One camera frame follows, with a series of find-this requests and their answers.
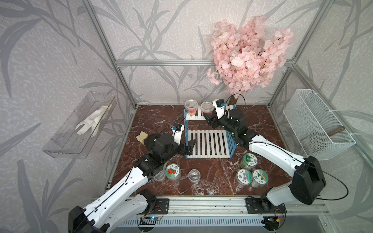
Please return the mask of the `clear seed container red label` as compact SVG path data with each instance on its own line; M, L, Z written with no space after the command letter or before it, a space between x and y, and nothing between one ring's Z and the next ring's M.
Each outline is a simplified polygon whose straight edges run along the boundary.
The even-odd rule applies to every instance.
M187 100L185 102L185 110L189 116L194 116L198 109L198 102L196 100Z

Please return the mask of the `strawberry lid seed container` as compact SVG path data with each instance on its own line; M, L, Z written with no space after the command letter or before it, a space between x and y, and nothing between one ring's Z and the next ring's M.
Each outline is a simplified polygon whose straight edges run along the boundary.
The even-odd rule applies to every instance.
M181 169L178 164L169 164L165 169L166 178L170 181L178 181L181 179Z

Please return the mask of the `small clear container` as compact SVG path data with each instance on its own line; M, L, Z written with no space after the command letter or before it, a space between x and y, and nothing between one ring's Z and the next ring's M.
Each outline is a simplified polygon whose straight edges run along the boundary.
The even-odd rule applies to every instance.
M155 180L156 182L163 182L165 181L165 179L166 179L166 174L164 170L160 171L157 175L153 177L153 180Z

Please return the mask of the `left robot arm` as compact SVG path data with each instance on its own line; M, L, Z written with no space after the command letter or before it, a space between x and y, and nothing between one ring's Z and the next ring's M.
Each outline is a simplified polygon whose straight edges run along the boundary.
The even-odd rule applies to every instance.
M133 201L127 199L160 173L175 155L191 155L196 140L181 143L181 133L147 134L141 132L136 139L147 153L141 156L130 171L97 200L69 212L69 233L108 233L127 218L143 213L155 205L156 197L147 190L139 192Z

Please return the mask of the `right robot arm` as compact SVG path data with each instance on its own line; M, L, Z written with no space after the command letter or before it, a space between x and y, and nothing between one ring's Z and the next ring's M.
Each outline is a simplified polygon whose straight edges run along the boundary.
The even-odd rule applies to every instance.
M280 167L292 181L267 190L261 196L263 207L280 206L295 200L311 205L326 186L326 180L318 159L307 158L289 152L268 141L265 137L246 126L246 118L240 109L204 113L208 125L222 127L242 148L256 153Z

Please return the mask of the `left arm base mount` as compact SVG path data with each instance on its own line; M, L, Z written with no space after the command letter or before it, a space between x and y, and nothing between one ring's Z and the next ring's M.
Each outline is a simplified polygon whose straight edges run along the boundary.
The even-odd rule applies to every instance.
M147 206L141 214L168 214L170 199L157 198L149 190L145 189L139 192L146 199Z

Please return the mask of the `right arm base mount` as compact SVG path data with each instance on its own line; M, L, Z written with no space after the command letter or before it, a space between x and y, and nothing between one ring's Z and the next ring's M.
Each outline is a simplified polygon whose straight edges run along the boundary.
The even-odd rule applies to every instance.
M249 214L286 214L287 210L284 204L275 206L267 200L249 196L245 199L245 205Z

